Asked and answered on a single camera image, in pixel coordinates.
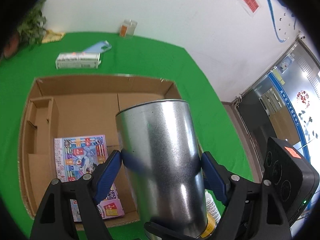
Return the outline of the white green carton box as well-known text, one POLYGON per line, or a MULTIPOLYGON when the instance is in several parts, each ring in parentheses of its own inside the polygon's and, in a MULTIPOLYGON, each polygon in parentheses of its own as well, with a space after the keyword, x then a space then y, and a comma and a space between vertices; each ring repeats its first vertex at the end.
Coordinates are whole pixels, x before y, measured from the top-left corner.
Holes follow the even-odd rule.
POLYGON ((56 69, 96 69, 100 63, 100 53, 87 52, 60 53, 55 60, 56 69))

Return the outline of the potted green plant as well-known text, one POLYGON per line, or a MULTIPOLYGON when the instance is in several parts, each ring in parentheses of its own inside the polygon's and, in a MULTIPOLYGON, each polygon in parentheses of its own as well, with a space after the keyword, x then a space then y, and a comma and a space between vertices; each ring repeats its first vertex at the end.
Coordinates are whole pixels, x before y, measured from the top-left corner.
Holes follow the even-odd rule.
POLYGON ((17 53, 20 46, 36 45, 46 34, 46 17, 42 13, 46 0, 38 0, 23 16, 14 32, 6 42, 1 56, 5 59, 17 53))

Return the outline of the narrow cardboard insert tray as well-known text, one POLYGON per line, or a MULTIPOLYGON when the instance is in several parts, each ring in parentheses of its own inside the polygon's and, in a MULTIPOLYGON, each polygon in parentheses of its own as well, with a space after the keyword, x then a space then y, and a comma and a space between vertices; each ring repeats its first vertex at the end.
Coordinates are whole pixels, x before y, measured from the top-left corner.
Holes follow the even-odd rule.
POLYGON ((56 177, 54 138, 57 136, 59 111, 53 97, 31 98, 27 104, 23 130, 23 156, 31 177, 56 177))

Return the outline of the yellow label bottle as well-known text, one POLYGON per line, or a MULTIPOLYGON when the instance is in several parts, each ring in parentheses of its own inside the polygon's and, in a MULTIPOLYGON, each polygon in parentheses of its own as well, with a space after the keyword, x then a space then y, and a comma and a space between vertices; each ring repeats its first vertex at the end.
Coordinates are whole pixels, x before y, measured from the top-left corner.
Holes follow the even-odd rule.
POLYGON ((206 239, 210 235, 212 235, 221 219, 221 215, 217 208, 217 205, 215 204, 214 199, 208 192, 208 190, 205 190, 205 198, 207 210, 207 226, 204 232, 201 234, 200 239, 206 239))

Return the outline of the blue wall stripe decal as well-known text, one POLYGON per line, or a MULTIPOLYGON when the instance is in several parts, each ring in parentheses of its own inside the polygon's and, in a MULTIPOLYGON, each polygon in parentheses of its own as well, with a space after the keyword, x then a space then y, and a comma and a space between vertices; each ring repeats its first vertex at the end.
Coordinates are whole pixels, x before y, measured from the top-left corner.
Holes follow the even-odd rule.
POLYGON ((297 32, 297 18, 282 0, 266 0, 272 27, 279 43, 290 39, 297 32))

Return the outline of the large open cardboard box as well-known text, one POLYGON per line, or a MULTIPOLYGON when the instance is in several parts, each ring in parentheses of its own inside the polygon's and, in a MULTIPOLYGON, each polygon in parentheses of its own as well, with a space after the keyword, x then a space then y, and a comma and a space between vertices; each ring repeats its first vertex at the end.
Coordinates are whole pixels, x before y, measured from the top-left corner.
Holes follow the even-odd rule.
POLYGON ((35 217, 49 183, 55 178, 31 177, 22 153, 27 104, 31 98, 45 96, 54 98, 59 111, 55 138, 104 135, 108 153, 120 148, 116 127, 119 111, 144 102, 180 98, 174 82, 149 77, 62 75, 36 78, 27 96, 18 142, 20 189, 30 217, 35 217))

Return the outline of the yellow cloth by plant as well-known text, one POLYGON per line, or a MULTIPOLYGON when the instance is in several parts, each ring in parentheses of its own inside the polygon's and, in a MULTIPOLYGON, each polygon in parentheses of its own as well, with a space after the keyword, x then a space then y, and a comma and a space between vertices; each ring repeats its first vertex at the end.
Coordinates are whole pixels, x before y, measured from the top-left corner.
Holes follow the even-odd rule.
POLYGON ((50 43, 50 42, 57 42, 61 41, 63 37, 65 36, 65 32, 54 32, 52 30, 46 30, 46 34, 44 35, 41 43, 50 43))

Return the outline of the silver metal tin can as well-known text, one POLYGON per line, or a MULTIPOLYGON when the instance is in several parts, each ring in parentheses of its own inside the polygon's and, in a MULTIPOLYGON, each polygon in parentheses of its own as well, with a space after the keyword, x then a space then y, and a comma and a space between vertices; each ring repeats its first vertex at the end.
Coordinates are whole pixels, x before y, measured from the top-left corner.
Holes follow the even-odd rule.
POLYGON ((178 99, 141 103, 120 111, 116 124, 140 220, 199 237, 207 215, 188 103, 178 99))

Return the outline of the glass door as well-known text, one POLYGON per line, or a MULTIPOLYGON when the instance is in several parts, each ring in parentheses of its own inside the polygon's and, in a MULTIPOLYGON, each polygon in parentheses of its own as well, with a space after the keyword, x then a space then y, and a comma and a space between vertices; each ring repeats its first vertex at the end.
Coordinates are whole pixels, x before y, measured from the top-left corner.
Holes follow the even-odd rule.
MULTIPOLYGON (((319 174, 319 60, 304 42, 296 40, 237 109, 263 174, 269 137, 287 141, 319 174)), ((318 198, 319 186, 305 210, 318 198)))

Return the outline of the colourful board game box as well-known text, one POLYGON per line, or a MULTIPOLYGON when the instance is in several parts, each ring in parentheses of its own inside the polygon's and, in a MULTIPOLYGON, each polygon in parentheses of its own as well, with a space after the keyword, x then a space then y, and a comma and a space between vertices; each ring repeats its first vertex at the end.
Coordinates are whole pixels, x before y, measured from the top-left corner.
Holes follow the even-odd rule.
MULTIPOLYGON (((57 177, 62 182, 75 181, 106 161, 108 151, 104 135, 88 135, 54 139, 54 155, 57 177)), ((125 215, 116 186, 111 186, 107 197, 97 208, 102 219, 125 215)))

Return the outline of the green table cloth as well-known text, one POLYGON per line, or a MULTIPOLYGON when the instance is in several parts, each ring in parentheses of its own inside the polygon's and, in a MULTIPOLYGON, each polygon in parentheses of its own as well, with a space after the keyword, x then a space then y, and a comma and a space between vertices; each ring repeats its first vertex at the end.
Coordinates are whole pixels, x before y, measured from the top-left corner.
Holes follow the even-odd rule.
POLYGON ((130 74, 174 81, 189 102, 196 134, 202 148, 228 170, 253 179, 237 132, 216 92, 185 49, 135 36, 125 39, 112 33, 67 33, 59 42, 26 47, 1 62, 1 199, 25 237, 33 220, 22 203, 18 183, 18 134, 21 115, 36 77, 90 74, 91 69, 61 69, 55 60, 61 52, 82 51, 106 40, 112 49, 102 55, 94 74, 130 74))

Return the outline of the red notice on wall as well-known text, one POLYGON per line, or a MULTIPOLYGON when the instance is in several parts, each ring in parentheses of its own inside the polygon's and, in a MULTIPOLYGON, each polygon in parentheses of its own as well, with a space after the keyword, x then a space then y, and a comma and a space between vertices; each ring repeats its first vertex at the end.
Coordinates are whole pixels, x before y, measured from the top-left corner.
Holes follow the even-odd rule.
POLYGON ((258 0, 238 0, 238 2, 251 17, 253 17, 260 9, 258 0))

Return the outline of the blue phone case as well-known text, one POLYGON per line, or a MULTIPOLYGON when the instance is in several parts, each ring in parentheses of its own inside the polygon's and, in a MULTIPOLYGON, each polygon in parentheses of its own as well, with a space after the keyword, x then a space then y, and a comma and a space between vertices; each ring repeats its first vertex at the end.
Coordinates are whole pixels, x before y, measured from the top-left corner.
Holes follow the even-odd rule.
POLYGON ((83 52, 103 54, 112 49, 112 45, 108 41, 100 41, 86 48, 83 52))

